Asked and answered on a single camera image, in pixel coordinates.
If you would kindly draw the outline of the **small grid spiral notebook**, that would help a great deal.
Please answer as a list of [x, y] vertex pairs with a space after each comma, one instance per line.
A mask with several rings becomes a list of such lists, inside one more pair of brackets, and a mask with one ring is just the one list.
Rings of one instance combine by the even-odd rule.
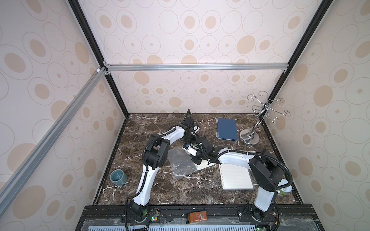
[[176, 179], [190, 176], [191, 174], [211, 167], [215, 164], [209, 164], [206, 160], [202, 160], [200, 165], [195, 164], [182, 148], [174, 148], [168, 152], [168, 160], [172, 169], [172, 173]]

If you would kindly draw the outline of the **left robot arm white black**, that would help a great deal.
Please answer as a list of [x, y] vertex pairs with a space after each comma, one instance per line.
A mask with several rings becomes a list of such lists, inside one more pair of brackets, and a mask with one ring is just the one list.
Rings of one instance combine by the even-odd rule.
[[152, 134], [143, 151], [143, 174], [135, 195], [129, 197], [127, 208], [137, 218], [144, 219], [148, 214], [147, 205], [150, 192], [159, 169], [164, 165], [169, 147], [177, 140], [184, 142], [183, 149], [191, 157], [201, 157], [201, 151], [196, 147], [198, 124], [187, 113], [183, 121], [161, 134]]

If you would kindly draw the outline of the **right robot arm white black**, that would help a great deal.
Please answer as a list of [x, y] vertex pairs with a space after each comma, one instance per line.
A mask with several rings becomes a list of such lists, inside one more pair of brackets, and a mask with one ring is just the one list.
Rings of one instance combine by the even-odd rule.
[[262, 221], [279, 193], [292, 191], [293, 177], [289, 169], [266, 149], [239, 151], [225, 147], [214, 147], [207, 140], [184, 144], [183, 149], [199, 165], [202, 160], [208, 164], [229, 164], [249, 169], [257, 184], [258, 191], [250, 213], [254, 220]]

